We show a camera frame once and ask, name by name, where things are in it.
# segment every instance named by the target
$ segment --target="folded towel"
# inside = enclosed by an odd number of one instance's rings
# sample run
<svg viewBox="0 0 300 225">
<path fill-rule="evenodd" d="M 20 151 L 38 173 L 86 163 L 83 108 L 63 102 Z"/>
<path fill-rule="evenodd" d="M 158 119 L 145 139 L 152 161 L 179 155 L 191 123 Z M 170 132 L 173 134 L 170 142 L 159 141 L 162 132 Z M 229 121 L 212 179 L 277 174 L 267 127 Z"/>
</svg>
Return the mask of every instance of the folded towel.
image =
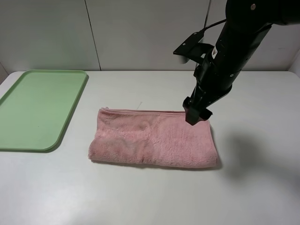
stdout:
<svg viewBox="0 0 300 225">
<path fill-rule="evenodd" d="M 217 165 L 208 121 L 194 126 L 184 112 L 100 109 L 89 159 L 183 168 Z"/>
</svg>

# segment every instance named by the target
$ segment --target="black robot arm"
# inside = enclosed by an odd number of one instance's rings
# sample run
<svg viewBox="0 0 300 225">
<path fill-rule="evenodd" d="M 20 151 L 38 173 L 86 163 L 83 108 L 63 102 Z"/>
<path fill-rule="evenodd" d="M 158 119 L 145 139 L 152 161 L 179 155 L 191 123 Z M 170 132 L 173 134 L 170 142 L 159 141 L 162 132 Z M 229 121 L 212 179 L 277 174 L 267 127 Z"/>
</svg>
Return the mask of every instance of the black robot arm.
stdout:
<svg viewBox="0 0 300 225">
<path fill-rule="evenodd" d="M 199 64 L 194 71 L 196 86 L 191 97 L 183 102 L 189 124 L 207 120 L 212 115 L 206 107 L 229 93 L 233 81 L 271 25 L 300 23 L 299 10 L 298 0 L 228 0 L 226 23 L 214 47 L 199 43 L 207 29 L 204 28 L 174 51 Z"/>
</svg>

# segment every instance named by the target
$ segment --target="panel seam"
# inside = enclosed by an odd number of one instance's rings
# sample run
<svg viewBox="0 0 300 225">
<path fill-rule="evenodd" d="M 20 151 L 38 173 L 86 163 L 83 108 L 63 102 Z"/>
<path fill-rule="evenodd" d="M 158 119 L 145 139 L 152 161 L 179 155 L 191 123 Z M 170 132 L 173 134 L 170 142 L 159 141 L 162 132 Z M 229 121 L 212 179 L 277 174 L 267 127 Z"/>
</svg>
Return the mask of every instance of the panel seam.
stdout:
<svg viewBox="0 0 300 225">
<path fill-rule="evenodd" d="M 0 66 L 2 66 L 2 68 L 4 69 L 4 71 L 6 72 L 6 75 L 8 76 L 9 74 L 8 74 L 8 72 L 7 72 L 7 70 L 4 68 L 4 66 L 2 65 L 2 63 L 0 62 Z"/>
<path fill-rule="evenodd" d="M 86 4 L 86 0 L 84 0 L 84 3 L 85 3 L 85 7 L 86 7 L 86 12 L 87 12 L 88 18 L 89 18 L 90 31 L 92 33 L 92 37 L 93 37 L 93 41 L 94 41 L 94 47 L 95 47 L 95 50 L 96 50 L 96 55 L 97 55 L 97 60 L 98 60 L 98 64 L 99 64 L 99 69 L 101 71 L 102 69 L 101 69 L 101 66 L 100 66 L 99 55 L 98 55 L 97 46 L 96 46 L 96 42 L 95 42 L 94 32 L 93 32 L 93 29 L 92 29 L 92 24 L 90 22 L 90 14 L 89 14 L 89 10 L 88 10 L 88 5 Z"/>
</svg>

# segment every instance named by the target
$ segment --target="green tray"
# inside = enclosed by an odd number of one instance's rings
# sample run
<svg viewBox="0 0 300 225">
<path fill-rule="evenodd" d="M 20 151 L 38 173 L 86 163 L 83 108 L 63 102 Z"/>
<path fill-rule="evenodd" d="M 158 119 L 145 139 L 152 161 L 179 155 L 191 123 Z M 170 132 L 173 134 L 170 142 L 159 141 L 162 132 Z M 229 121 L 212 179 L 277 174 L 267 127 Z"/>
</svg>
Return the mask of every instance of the green tray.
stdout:
<svg viewBox="0 0 300 225">
<path fill-rule="evenodd" d="M 84 71 L 23 73 L 0 99 L 0 151 L 56 149 L 87 80 Z"/>
</svg>

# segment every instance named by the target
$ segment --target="white table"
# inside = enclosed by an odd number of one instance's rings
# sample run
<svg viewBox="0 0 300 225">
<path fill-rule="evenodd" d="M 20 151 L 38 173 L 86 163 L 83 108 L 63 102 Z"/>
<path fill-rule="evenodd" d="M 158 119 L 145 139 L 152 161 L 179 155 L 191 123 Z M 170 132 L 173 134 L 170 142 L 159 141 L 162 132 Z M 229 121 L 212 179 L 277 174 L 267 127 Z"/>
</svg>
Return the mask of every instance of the white table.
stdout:
<svg viewBox="0 0 300 225">
<path fill-rule="evenodd" d="M 0 86 L 0 96 L 22 72 Z M 0 152 L 1 225 L 299 225 L 300 79 L 242 72 L 209 107 L 223 168 L 95 164 L 100 107 L 182 110 L 193 72 L 88 72 L 61 146 Z"/>
</svg>

